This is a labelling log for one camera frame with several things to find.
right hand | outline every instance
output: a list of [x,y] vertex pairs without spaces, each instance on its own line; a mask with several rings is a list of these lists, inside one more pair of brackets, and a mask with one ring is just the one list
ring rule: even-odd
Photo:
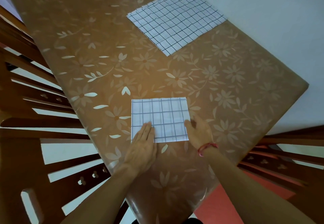
[[196,122],[196,128],[192,126],[189,120],[184,121],[184,126],[187,129],[190,144],[198,150],[202,145],[212,143],[213,135],[206,121],[197,115],[194,115],[193,120]]

grid paper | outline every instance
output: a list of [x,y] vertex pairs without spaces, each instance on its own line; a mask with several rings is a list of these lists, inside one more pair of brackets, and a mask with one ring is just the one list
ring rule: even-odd
[[187,99],[132,99],[132,140],[146,122],[155,128],[155,143],[188,140],[184,120],[190,120]]
[[166,56],[226,21],[205,0],[155,0],[127,18]]

white wall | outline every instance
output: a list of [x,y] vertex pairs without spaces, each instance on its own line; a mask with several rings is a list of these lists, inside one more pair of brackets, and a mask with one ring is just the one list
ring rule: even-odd
[[324,0],[207,0],[309,83],[270,133],[324,124]]

floral tablecloth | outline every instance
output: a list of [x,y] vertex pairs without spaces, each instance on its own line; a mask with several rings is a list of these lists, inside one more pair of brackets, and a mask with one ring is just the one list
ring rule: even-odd
[[[308,84],[229,21],[166,57],[126,18],[150,1],[13,0],[111,173],[137,98],[187,97],[237,164]],[[127,201],[142,224],[181,223],[217,184],[188,141],[159,143]]]

leaf pattern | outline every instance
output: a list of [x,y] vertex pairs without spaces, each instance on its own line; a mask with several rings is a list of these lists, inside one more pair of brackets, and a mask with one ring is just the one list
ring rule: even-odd
[[[229,21],[166,57],[126,18],[149,1],[13,0],[111,173],[130,145],[134,98],[187,97],[237,164],[307,83]],[[139,222],[181,223],[216,184],[188,142],[159,143],[127,200]]]

